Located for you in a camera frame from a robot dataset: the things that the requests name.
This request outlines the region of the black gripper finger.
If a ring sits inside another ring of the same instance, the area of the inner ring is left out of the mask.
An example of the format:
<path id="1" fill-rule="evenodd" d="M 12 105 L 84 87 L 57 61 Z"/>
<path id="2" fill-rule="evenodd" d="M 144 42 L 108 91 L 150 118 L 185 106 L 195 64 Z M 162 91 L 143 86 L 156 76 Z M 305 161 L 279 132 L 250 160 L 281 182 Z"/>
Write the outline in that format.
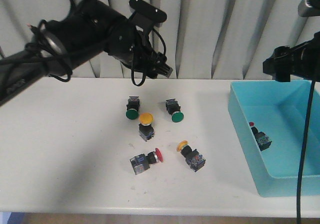
<path id="1" fill-rule="evenodd" d="M 156 65 L 156 72 L 158 75 L 162 75 L 166 78 L 169 78 L 173 72 L 173 68 L 168 66 L 166 63 L 160 63 Z"/>

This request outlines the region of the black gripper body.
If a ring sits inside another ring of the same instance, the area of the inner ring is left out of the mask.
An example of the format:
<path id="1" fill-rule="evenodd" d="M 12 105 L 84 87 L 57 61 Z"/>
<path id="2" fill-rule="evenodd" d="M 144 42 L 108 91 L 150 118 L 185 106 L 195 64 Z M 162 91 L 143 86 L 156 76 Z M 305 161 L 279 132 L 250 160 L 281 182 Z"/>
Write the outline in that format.
<path id="1" fill-rule="evenodd" d="M 141 31 L 137 31 L 136 42 L 129 50 L 129 55 L 120 60 L 126 68 L 133 69 L 134 72 L 145 73 L 145 75 L 151 79 L 158 77 L 156 65 L 167 63 L 167 48 L 164 39 L 158 31 L 153 32 L 162 43 L 163 53 L 153 49 L 148 36 L 145 36 Z"/>

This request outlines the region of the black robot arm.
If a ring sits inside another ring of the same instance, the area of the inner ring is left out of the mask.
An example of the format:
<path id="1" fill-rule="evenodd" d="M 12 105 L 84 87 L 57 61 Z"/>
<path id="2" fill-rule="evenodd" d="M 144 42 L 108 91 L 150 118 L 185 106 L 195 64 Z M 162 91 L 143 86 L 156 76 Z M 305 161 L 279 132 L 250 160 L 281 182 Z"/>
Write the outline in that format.
<path id="1" fill-rule="evenodd" d="M 68 82 L 74 69 L 102 52 L 144 78 L 169 77 L 172 68 L 165 52 L 155 51 L 149 41 L 166 13 L 143 0 L 129 0 L 129 6 L 132 15 L 127 18 L 99 0 L 82 0 L 64 20 L 31 26 L 32 41 L 0 62 L 0 102 L 44 76 Z"/>

